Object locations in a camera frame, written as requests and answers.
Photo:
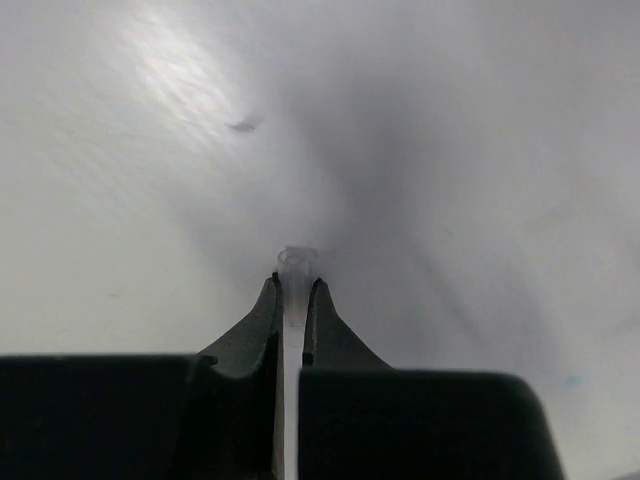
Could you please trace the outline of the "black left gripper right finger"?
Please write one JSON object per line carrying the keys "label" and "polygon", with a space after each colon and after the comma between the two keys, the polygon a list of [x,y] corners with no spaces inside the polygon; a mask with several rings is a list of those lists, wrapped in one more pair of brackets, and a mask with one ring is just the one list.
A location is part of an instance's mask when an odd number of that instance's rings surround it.
{"label": "black left gripper right finger", "polygon": [[311,289],[298,394],[302,479],[560,479],[542,404],[521,378],[401,370]]}

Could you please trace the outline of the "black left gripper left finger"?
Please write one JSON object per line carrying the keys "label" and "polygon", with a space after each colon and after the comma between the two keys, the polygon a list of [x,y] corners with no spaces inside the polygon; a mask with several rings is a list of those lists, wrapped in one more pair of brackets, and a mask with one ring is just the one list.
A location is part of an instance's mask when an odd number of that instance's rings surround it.
{"label": "black left gripper left finger", "polygon": [[281,284],[198,353],[1,359],[5,479],[273,479]]}

